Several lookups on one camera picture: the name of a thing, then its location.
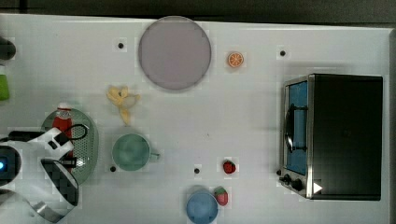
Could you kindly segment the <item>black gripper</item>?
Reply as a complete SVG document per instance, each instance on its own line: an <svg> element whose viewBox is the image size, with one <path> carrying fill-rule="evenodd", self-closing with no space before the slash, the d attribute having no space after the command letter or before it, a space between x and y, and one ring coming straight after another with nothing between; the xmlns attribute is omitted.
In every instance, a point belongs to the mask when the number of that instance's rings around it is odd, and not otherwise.
<svg viewBox="0 0 396 224"><path fill-rule="evenodd" d="M60 159L60 163L65 168L76 168L77 167L77 158L76 157L62 158L62 159Z"/></svg>

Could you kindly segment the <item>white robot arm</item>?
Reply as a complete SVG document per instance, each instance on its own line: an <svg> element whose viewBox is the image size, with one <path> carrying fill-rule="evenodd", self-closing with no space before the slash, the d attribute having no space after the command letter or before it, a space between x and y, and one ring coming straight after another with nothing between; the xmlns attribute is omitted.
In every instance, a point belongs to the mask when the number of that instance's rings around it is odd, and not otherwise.
<svg viewBox="0 0 396 224"><path fill-rule="evenodd" d="M78 182L60 162L73 148L54 140L2 143L1 189L20 194L37 214L57 223L78 205Z"/></svg>

